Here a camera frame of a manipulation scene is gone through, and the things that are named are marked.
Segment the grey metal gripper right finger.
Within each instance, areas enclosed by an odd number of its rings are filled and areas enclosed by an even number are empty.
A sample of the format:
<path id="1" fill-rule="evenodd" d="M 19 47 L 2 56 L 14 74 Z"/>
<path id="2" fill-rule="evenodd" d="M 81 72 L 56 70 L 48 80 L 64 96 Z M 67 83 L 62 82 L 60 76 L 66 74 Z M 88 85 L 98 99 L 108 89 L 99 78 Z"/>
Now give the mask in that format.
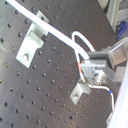
<path id="1" fill-rule="evenodd" d="M 95 51 L 95 52 L 89 52 L 88 53 L 89 57 L 91 59 L 106 59 L 107 61 L 110 60 L 110 48 L 103 48 L 100 51 Z"/>

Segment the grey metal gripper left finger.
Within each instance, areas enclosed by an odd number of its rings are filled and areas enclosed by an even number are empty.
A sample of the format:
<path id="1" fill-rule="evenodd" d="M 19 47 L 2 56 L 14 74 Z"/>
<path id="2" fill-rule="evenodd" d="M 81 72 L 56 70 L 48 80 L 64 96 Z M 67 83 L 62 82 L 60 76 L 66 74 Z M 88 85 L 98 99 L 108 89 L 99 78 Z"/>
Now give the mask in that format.
<path id="1" fill-rule="evenodd" d="M 80 66 L 84 76 L 91 79 L 91 83 L 101 84 L 106 77 L 114 77 L 114 71 L 108 67 L 106 61 L 83 61 Z"/>

